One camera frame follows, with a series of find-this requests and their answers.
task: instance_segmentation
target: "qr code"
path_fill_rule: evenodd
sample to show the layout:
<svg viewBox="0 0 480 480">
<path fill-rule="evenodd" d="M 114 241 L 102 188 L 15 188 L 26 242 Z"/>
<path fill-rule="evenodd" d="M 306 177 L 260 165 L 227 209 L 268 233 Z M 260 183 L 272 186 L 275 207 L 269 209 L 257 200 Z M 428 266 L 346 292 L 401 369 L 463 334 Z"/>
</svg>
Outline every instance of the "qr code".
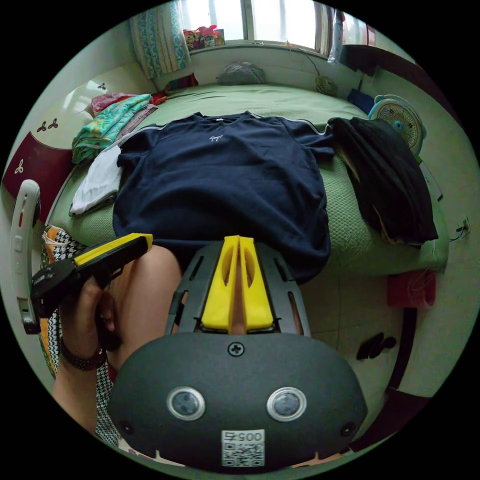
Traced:
<svg viewBox="0 0 480 480">
<path fill-rule="evenodd" d="M 224 467 L 265 465 L 265 430 L 222 430 L 221 446 Z"/>
</svg>

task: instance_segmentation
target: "white handle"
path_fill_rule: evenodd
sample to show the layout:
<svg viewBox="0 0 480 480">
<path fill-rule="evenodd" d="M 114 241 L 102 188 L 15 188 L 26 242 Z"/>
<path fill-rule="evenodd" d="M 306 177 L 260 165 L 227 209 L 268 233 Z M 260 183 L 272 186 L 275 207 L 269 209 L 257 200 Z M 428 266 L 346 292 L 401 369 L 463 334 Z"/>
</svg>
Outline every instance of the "white handle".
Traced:
<svg viewBox="0 0 480 480">
<path fill-rule="evenodd" d="M 18 191 L 10 233 L 11 278 L 21 322 L 27 333 L 39 333 L 40 325 L 30 300 L 32 285 L 33 221 L 40 187 L 33 180 L 24 180 Z"/>
</svg>

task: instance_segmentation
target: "pink cloth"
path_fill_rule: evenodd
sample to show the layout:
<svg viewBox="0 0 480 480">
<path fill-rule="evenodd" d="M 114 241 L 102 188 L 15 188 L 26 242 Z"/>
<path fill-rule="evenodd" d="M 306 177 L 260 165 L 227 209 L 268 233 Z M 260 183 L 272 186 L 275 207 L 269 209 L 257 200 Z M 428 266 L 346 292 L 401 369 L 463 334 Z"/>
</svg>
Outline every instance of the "pink cloth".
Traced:
<svg viewBox="0 0 480 480">
<path fill-rule="evenodd" d="M 135 97 L 135 95 L 126 93 L 105 93 L 91 99 L 91 109 L 93 110 L 94 114 L 98 114 L 106 109 L 109 105 L 116 102 L 121 102 L 122 100 L 130 97 Z"/>
<path fill-rule="evenodd" d="M 146 119 L 150 114 L 152 114 L 157 107 L 155 105 L 149 104 L 142 110 L 138 111 L 131 119 L 130 121 L 120 130 L 118 133 L 116 139 L 119 140 L 121 139 L 124 135 L 128 134 L 131 132 L 135 127 L 137 127 L 140 122 L 142 122 L 144 119 Z"/>
</svg>

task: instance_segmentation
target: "windowsill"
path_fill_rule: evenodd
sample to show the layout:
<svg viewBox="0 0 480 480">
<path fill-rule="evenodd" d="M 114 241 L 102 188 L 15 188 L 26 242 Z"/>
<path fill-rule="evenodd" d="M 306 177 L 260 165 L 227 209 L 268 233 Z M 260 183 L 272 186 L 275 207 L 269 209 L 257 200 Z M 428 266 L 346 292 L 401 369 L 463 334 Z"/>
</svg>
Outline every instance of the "windowsill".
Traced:
<svg viewBox="0 0 480 480">
<path fill-rule="evenodd" d="M 288 50 L 291 52 L 296 52 L 299 54 L 305 53 L 308 54 L 309 57 L 316 57 L 322 60 L 327 60 L 326 56 L 321 55 L 317 51 L 313 50 L 312 48 L 308 48 L 305 46 L 293 45 L 293 48 L 289 48 L 285 46 L 283 43 L 280 42 L 252 42 L 250 40 L 230 40 L 225 43 L 225 45 L 220 46 L 209 46 L 207 48 L 202 48 L 200 50 L 193 50 L 190 52 L 190 55 L 198 55 L 200 53 L 205 52 L 216 52 L 219 50 L 233 50 L 233 49 L 268 49 L 268 50 Z"/>
</svg>

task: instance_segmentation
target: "power outlet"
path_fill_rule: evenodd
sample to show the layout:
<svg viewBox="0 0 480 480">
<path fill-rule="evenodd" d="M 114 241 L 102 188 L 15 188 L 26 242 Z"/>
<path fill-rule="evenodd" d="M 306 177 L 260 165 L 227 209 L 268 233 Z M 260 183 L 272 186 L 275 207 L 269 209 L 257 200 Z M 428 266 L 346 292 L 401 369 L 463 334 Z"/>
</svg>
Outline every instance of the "power outlet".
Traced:
<svg viewBox="0 0 480 480">
<path fill-rule="evenodd" d="M 472 227 L 470 226 L 470 220 L 468 217 L 465 217 L 461 226 L 463 227 L 463 236 L 468 235 L 472 231 Z"/>
</svg>

